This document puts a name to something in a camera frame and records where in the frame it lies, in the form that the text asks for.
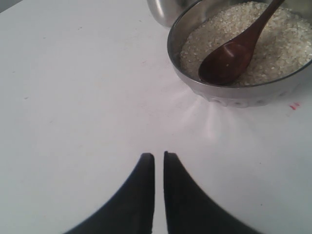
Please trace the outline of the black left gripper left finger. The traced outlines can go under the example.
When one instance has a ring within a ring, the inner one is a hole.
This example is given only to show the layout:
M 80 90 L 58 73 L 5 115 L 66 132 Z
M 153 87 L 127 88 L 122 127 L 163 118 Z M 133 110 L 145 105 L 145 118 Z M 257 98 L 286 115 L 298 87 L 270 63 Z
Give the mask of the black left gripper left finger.
M 155 158 L 143 153 L 119 190 L 68 234 L 150 234 L 155 210 Z

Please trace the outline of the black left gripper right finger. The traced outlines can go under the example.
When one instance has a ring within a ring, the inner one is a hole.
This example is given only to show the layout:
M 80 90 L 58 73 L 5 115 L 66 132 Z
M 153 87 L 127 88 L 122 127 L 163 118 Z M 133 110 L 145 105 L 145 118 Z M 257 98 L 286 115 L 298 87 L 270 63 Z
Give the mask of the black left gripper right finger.
M 257 234 L 196 184 L 177 154 L 164 152 L 164 202 L 170 234 Z

